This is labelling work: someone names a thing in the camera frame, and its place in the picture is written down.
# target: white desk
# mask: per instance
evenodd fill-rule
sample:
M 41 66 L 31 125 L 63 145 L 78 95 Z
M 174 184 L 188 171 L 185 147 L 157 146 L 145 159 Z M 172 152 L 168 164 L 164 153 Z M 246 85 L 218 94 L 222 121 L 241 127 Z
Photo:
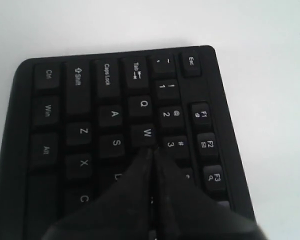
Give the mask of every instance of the white desk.
M 0 146 L 25 59 L 212 45 L 258 223 L 300 240 L 300 0 L 0 0 Z

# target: keyboard frame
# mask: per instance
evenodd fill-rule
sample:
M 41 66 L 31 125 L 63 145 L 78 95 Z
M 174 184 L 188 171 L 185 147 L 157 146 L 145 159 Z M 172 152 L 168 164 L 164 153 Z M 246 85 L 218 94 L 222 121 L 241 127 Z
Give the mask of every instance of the keyboard frame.
M 24 218 L 26 209 L 27 169 L 31 132 L 31 102 L 33 96 L 34 65 L 47 62 L 72 60 L 97 60 L 174 54 L 184 50 L 197 51 L 201 64 L 201 77 L 184 78 L 180 61 L 176 60 L 176 76 L 181 94 L 181 105 L 187 127 L 194 174 L 198 176 L 198 155 L 194 143 L 187 100 L 207 101 L 210 106 L 212 125 L 219 149 L 220 161 L 228 191 L 231 209 L 255 220 L 249 190 L 242 166 L 239 149 L 232 126 L 226 95 L 215 50 L 208 45 L 177 47 L 154 50 L 116 52 L 105 54 L 32 58 L 17 68 L 9 99 L 0 152 L 0 240 L 24 240 Z M 198 81 L 205 81 L 205 88 Z

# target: keyboard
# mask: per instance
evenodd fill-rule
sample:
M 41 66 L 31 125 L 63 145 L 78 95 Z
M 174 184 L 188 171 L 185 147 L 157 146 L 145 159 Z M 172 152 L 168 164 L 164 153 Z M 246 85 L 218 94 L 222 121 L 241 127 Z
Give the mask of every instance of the keyboard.
M 211 46 L 24 61 L 0 154 L 0 240 L 39 240 L 156 145 L 216 204 L 255 219 Z

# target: black object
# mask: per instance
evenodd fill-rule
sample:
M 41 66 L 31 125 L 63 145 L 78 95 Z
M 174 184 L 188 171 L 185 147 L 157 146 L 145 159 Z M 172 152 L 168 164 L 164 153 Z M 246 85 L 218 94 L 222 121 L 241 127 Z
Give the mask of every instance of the black object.
M 42 240 L 147 240 L 152 163 L 153 151 L 140 150 L 103 196 L 52 224 Z M 191 169 L 181 171 L 162 149 L 154 151 L 154 165 L 159 239 L 266 240 L 254 221 L 217 204 L 195 187 Z
M 186 53 L 197 54 L 200 75 L 185 76 L 181 54 L 185 56 Z M 165 74 L 160 73 L 158 78 L 153 75 L 151 61 L 155 56 L 173 56 L 174 77 L 170 73 L 169 77 L 166 75 L 169 72 L 166 67 L 161 71 Z M 152 116 L 130 118 L 128 99 L 140 96 L 150 97 Z M 53 124 L 34 124 L 35 99 L 50 97 L 59 99 L 59 120 Z M 198 128 L 193 122 L 191 106 L 200 103 L 208 105 L 209 129 Z M 108 106 L 121 106 L 121 126 L 99 127 L 99 109 Z M 161 131 L 159 108 L 173 106 L 181 107 L 184 126 L 173 131 Z M 197 136 L 206 133 L 213 133 L 215 137 L 217 154 L 213 156 L 200 156 Z M 39 147 L 33 148 L 38 143 L 33 136 L 45 134 L 53 134 L 47 141 L 50 146 L 39 142 Z M 113 135 L 122 135 L 124 155 L 99 158 L 102 137 Z M 38 218 L 38 224 L 50 222 L 48 217 L 45 220 L 45 214 L 41 214 L 44 209 L 53 212 L 53 219 L 64 218 L 68 190 L 92 187 L 93 198 L 99 199 L 115 182 L 114 176 L 118 179 L 119 174 L 127 169 L 135 150 L 142 146 L 163 145 L 164 138 L 175 136 L 187 139 L 189 158 L 180 161 L 184 160 L 183 168 L 193 170 L 194 184 L 215 201 L 229 201 L 232 211 L 253 220 L 252 204 L 212 47 L 26 60 L 14 76 L 0 153 L 0 240 L 33 240 L 26 238 L 31 224 L 34 224 L 30 221 Z M 43 156 L 44 147 L 51 148 L 51 155 Z M 66 157 L 81 154 L 91 155 L 92 177 L 68 181 Z M 222 167 L 224 191 L 216 194 L 208 192 L 203 173 L 203 168 L 208 166 Z M 39 185 L 34 191 L 32 186 L 36 183 Z M 45 205 L 40 205 L 27 197 L 33 191 L 44 196 L 46 189 L 54 188 L 54 202 L 47 200 L 43 202 Z M 30 212 L 38 214 L 30 217 Z

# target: white surface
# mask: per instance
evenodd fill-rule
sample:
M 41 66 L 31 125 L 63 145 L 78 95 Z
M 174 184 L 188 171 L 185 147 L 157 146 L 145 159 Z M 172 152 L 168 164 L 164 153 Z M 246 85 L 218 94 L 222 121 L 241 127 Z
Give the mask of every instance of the white surface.
M 206 44 L 257 221 L 300 240 L 300 0 L 0 0 L 0 146 L 25 59 Z

